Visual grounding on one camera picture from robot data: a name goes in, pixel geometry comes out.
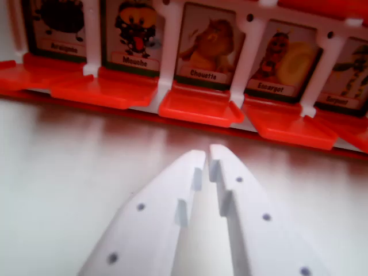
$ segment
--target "cartoon fly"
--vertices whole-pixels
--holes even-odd
[[[46,34],[51,35],[52,30],[63,33],[75,33],[75,38],[79,42],[83,39],[78,36],[85,26],[83,18],[83,2],[80,0],[33,0],[37,15],[33,19],[40,21],[41,19],[49,27]]]
[[[120,30],[120,42],[129,47],[127,54],[150,57],[145,50],[155,45],[156,17],[156,11],[148,4],[126,1],[120,5],[115,27]]]
[[[276,72],[280,61],[289,49],[289,33],[283,33],[277,30],[277,33],[270,39],[266,53],[260,61],[259,69],[252,76],[252,79],[267,79],[272,82],[278,82]]]
[[[346,84],[345,89],[341,92],[341,96],[347,95],[355,81],[363,74],[364,71],[368,68],[368,45],[361,45],[359,46],[353,53],[352,53],[352,62],[345,62],[345,63],[336,63],[333,67],[334,72],[342,72],[348,69],[353,69],[354,74]],[[359,98],[365,86],[368,84],[368,76],[366,76],[362,81],[361,85],[359,86],[358,92],[356,92],[354,98]]]

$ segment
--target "character card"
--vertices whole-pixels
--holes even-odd
[[[101,0],[102,65],[158,76],[164,23],[152,0]]]
[[[236,26],[234,12],[186,3],[175,80],[229,89],[244,37]]]
[[[348,39],[316,106],[363,116],[368,108],[368,42]]]
[[[298,102],[322,54],[316,30],[271,20],[264,32],[245,92]]]
[[[86,61],[85,20],[80,0],[22,0],[29,45],[34,55]]]

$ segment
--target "toy game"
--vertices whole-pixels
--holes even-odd
[[[1,1],[2,95],[368,152],[360,0]]]

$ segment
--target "red plastic tab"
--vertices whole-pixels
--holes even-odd
[[[66,79],[83,75],[82,63],[24,55],[23,64],[0,62],[0,87],[6,90],[49,89]]]
[[[229,92],[174,82],[159,108],[159,115],[200,124],[228,128],[243,122],[244,114],[230,101]]]
[[[368,5],[366,0],[279,0],[283,7],[314,13],[343,20],[345,18],[368,19]]]
[[[51,90],[59,99],[85,104],[127,109],[148,106],[157,93],[158,78],[99,69],[98,78],[84,76],[64,82]]]
[[[301,117],[299,104],[246,96],[243,108],[263,138],[324,150],[330,150],[338,138],[336,133],[323,124],[308,116]]]
[[[315,120],[336,132],[340,138],[368,153],[368,119],[317,110]]]

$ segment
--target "card border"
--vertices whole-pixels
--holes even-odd
[[[297,26],[297,27],[305,28],[305,29],[311,29],[315,32],[318,31],[316,28],[312,28],[312,27],[308,27],[308,26],[304,26],[304,25],[300,25],[300,24],[294,24],[294,23],[290,23],[290,22],[286,22],[286,21],[271,19],[271,20],[268,21],[268,23],[270,21],[279,22],[279,23],[283,23],[283,24],[287,24],[287,25],[291,25],[291,26]],[[321,47],[319,47],[318,50],[317,50],[316,57],[315,57],[312,65],[311,65],[304,81],[303,81],[303,84],[301,85],[301,87],[299,89],[298,94],[295,97],[286,96],[286,95],[282,95],[282,94],[269,93],[269,92],[265,92],[265,91],[257,90],[257,89],[249,89],[249,88],[247,88],[247,86],[244,89],[244,94],[248,94],[249,96],[253,96],[253,97],[271,99],[271,100],[276,100],[276,101],[280,101],[280,102],[287,102],[287,103],[290,103],[290,104],[296,104],[296,103],[300,102],[300,99],[303,96],[304,91],[305,91],[305,89],[306,89],[306,87],[307,87],[314,71],[316,70],[316,67],[317,67],[321,57],[322,57],[322,54],[323,54],[323,49]]]
[[[106,0],[99,1],[100,29],[101,29],[101,65],[107,69],[115,70],[115,71],[121,71],[121,72],[126,72],[126,73],[131,73],[131,74],[142,75],[142,76],[148,76],[152,78],[159,76],[160,71],[161,71],[161,60],[159,61],[160,63],[159,71],[137,68],[134,66],[127,66],[127,65],[108,61],[108,46],[107,46],[108,35],[106,31],[106,28],[107,28],[106,5],[107,5]]]
[[[199,6],[199,7],[208,7],[208,8],[213,9],[213,10],[221,10],[221,11],[224,11],[224,12],[232,13],[232,14],[235,14],[235,16],[236,16],[235,11],[232,11],[232,10],[227,10],[227,9],[222,9],[222,8],[219,8],[219,7],[203,5],[203,4],[199,4],[199,3],[185,2],[184,8],[183,8],[182,23],[181,23],[181,27],[180,27],[180,37],[179,37],[179,44],[178,44],[178,50],[177,50],[177,58],[176,58],[176,61],[175,61],[174,80],[177,81],[178,83],[181,83],[181,84],[184,84],[184,85],[199,86],[199,87],[203,87],[203,88],[209,88],[209,89],[220,90],[220,91],[229,90],[230,87],[231,87],[231,83],[233,81],[233,77],[234,77],[235,72],[233,73],[233,77],[232,77],[230,83],[211,82],[209,80],[195,79],[195,78],[190,78],[188,76],[182,76],[182,75],[177,74],[177,71],[178,71],[177,67],[178,67],[178,60],[179,60],[179,49],[180,49],[180,44],[181,44],[181,41],[182,41],[181,34],[182,34],[182,31],[183,31],[183,27],[184,27],[184,18],[185,18],[185,14],[186,14],[186,6],[187,5],[193,5],[193,6]],[[243,42],[241,44],[243,46],[244,42],[245,42],[245,39],[246,39],[246,36],[245,36],[245,33],[243,33],[242,31],[241,31],[241,33],[244,34],[244,39],[243,39]],[[237,67],[237,63],[239,61],[241,51],[242,51],[242,49],[240,49],[240,52],[237,55],[236,62],[234,64],[235,69]]]
[[[363,40],[363,39],[358,39],[354,36],[350,36],[350,37],[348,37],[348,39],[358,40],[358,41],[361,41],[363,43],[368,44],[368,41]],[[328,103],[317,102],[317,101],[315,102],[314,106],[316,108],[321,109],[321,110],[331,111],[331,112],[345,114],[345,115],[351,115],[351,116],[355,116],[355,117],[363,117],[368,112],[368,97],[367,97],[365,103],[362,105],[362,107],[360,109],[345,108],[343,106],[329,105]]]
[[[24,19],[24,27],[27,36],[28,50],[30,53],[36,56],[43,56],[46,58],[60,59],[67,62],[85,63],[87,57],[68,55],[67,53],[58,53],[54,51],[44,50],[37,47],[35,26],[33,24],[32,7],[30,4],[31,0],[22,0],[22,13]]]

